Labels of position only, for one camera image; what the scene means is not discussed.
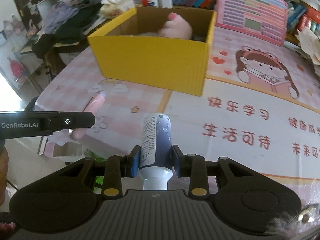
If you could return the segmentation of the person right hand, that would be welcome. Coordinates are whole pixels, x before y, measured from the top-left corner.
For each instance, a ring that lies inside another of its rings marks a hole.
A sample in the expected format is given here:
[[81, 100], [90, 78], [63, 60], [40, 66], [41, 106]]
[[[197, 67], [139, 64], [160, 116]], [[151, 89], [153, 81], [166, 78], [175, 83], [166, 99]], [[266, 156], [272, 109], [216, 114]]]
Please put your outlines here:
[[7, 188], [7, 174], [9, 169], [9, 156], [4, 145], [1, 146], [0, 158], [0, 205], [5, 202], [5, 191]]

